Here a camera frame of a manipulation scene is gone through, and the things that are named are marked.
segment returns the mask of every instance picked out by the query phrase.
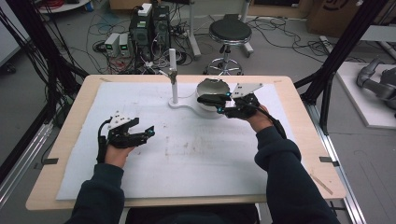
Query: forearm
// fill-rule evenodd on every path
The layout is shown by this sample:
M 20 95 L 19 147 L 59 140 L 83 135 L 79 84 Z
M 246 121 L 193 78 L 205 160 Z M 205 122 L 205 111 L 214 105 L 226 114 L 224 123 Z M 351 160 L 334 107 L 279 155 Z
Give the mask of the forearm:
M 317 186 L 301 165 L 297 146 L 274 127 L 257 134 L 255 161 L 267 171 L 267 201 L 275 223 L 338 223 Z
M 119 223 L 124 205 L 122 175 L 120 167 L 95 165 L 94 175 L 82 184 L 72 217 L 66 223 Z

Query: electronic equipment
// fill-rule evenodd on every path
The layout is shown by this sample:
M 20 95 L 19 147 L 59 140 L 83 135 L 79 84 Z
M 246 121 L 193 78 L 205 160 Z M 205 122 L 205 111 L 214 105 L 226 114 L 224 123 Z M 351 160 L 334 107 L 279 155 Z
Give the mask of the electronic equipment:
M 132 55 L 132 44 L 129 34 L 120 34 L 120 53 L 121 57 L 129 58 Z
M 272 117 L 265 108 L 262 108 L 255 90 L 262 87 L 261 83 L 238 83 L 233 93 L 203 94 L 197 98 L 197 102 L 207 106 L 214 106 L 217 113 L 225 115 L 228 119 L 249 119 L 256 113 L 263 113 L 272 121 L 277 132 L 286 139 L 286 132 L 278 119 Z M 235 105 L 227 107 L 228 101 L 234 101 Z
M 150 137 L 154 136 L 154 126 L 147 128 L 143 133 L 129 133 L 129 129 L 139 123 L 139 118 L 130 119 L 116 112 L 114 117 L 105 120 L 99 127 L 98 131 L 98 163 L 105 162 L 107 144 L 113 147 L 123 149 L 127 147 L 138 147 L 146 144 Z M 101 135 L 102 128 L 108 124 L 107 138 Z
M 138 16 L 149 16 L 149 13 L 150 13 L 151 8 L 152 8 L 152 4 L 143 3 L 142 8 L 143 9 L 140 9 L 140 10 L 137 11 L 137 15 Z
M 154 26 L 151 19 L 152 10 L 149 10 L 148 13 L 144 13 L 144 15 L 146 14 L 147 16 L 139 16 L 138 12 L 134 12 L 129 31 L 136 59 L 143 58 L 145 61 L 151 61 L 153 59 L 151 44 L 154 38 Z
M 120 34 L 111 34 L 105 42 L 105 47 L 108 57 L 117 57 L 120 53 Z
M 171 48 L 169 6 L 157 6 L 154 8 L 153 21 L 155 27 L 155 40 L 157 47 L 163 50 Z

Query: power supply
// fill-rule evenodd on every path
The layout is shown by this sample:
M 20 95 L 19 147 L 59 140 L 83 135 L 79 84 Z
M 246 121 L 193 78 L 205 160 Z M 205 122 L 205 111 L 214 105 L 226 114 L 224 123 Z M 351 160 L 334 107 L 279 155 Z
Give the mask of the power supply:
M 132 55 L 132 45 L 128 34 L 120 34 L 121 57 L 129 58 Z
M 108 57 L 117 57 L 120 53 L 120 34 L 111 34 L 105 42 L 105 47 Z

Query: device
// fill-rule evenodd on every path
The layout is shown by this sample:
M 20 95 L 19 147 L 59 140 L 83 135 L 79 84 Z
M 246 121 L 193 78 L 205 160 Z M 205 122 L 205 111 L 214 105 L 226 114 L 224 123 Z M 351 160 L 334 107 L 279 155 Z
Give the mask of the device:
M 154 8 L 153 21 L 155 27 L 155 40 L 157 47 L 163 50 L 171 48 L 169 6 L 157 6 Z
M 120 54 L 121 57 L 129 58 L 132 55 L 132 43 L 129 34 L 120 34 Z
M 197 98 L 197 102 L 207 106 L 214 106 L 217 113 L 225 115 L 228 119 L 248 119 L 260 112 L 272 121 L 277 132 L 286 139 L 286 132 L 278 119 L 272 117 L 263 109 L 253 93 L 262 87 L 261 83 L 238 83 L 233 93 L 203 94 Z M 235 105 L 226 107 L 227 101 L 233 100 Z
M 363 67 L 358 73 L 356 84 L 375 93 L 376 97 L 384 101 L 389 108 L 396 109 L 396 67 L 385 70 L 379 82 L 371 80 L 376 67 L 381 63 L 383 62 L 375 58 Z
M 105 41 L 108 57 L 117 57 L 120 53 L 120 34 L 111 34 Z
M 122 115 L 119 111 L 114 117 L 105 120 L 99 127 L 98 131 L 98 156 L 96 158 L 98 163 L 105 162 L 107 145 L 123 149 L 127 147 L 138 147 L 146 144 L 150 137 L 154 136 L 154 126 L 147 128 L 143 133 L 129 133 L 129 129 L 139 123 L 139 118 L 130 119 Z M 102 128 L 108 124 L 107 138 L 101 135 Z
M 138 12 L 133 13 L 129 26 L 134 55 L 136 59 L 145 61 L 152 61 L 151 44 L 154 38 L 154 26 L 151 12 L 152 10 L 149 10 L 148 13 L 144 13 L 144 15 L 148 14 L 147 16 L 139 16 Z
M 151 12 L 152 4 L 150 3 L 143 3 L 142 9 L 137 11 L 138 16 L 149 16 Z

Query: wheel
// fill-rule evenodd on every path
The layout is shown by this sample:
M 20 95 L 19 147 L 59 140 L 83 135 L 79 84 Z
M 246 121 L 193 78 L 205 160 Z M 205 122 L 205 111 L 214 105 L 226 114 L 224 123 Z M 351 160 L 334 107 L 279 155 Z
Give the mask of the wheel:
M 12 65 L 12 63 L 6 63 L 6 69 L 7 72 L 10 74 L 15 74 L 17 72 L 17 69 L 15 68 L 14 65 Z

